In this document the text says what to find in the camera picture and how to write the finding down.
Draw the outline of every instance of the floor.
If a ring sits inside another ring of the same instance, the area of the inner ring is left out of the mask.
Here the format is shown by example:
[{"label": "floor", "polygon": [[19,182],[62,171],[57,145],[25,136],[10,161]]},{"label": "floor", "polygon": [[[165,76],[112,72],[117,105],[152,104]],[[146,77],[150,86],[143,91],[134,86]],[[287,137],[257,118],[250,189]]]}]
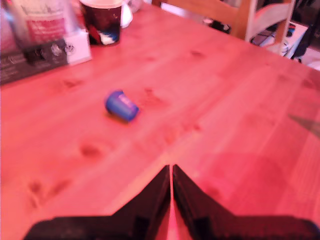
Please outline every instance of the floor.
[{"label": "floor", "polygon": [[306,50],[302,63],[320,71],[320,38],[315,39],[315,42]]}]

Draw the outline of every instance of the box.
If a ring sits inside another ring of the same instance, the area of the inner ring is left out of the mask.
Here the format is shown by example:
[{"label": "box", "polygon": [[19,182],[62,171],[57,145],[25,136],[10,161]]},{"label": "box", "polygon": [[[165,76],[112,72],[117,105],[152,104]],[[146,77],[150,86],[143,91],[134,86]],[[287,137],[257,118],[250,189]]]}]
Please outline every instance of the box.
[{"label": "box", "polygon": [[1,85],[64,65],[80,64],[92,59],[89,34],[79,30],[64,39],[1,54],[0,59]]}]

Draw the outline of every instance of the blue cup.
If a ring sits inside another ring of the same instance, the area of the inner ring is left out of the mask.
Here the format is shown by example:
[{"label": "blue cup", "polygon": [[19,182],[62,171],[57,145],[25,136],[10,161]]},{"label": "blue cup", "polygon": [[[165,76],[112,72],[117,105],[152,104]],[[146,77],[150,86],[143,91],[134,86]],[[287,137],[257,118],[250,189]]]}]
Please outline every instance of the blue cup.
[{"label": "blue cup", "polygon": [[139,112],[139,108],[124,94],[122,90],[114,91],[105,102],[105,109],[130,122]]}]

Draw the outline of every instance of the black mug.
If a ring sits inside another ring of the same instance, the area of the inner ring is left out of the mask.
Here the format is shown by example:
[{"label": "black mug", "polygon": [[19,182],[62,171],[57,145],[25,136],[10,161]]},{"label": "black mug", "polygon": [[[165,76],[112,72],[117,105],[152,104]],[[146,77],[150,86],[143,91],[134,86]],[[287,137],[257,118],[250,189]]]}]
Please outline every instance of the black mug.
[{"label": "black mug", "polygon": [[80,0],[86,28],[100,45],[120,39],[122,0]]}]

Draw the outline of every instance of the table surface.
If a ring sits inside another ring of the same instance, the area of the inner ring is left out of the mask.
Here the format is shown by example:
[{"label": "table surface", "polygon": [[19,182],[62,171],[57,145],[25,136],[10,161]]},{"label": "table surface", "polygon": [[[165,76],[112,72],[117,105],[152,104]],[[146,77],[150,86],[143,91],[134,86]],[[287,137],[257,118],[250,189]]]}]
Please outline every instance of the table surface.
[{"label": "table surface", "polygon": [[[112,214],[165,164],[235,214],[320,225],[320,72],[148,4],[92,57],[1,87],[3,240]],[[116,89],[131,123],[104,109]],[[188,239],[175,214],[163,239]]]}]

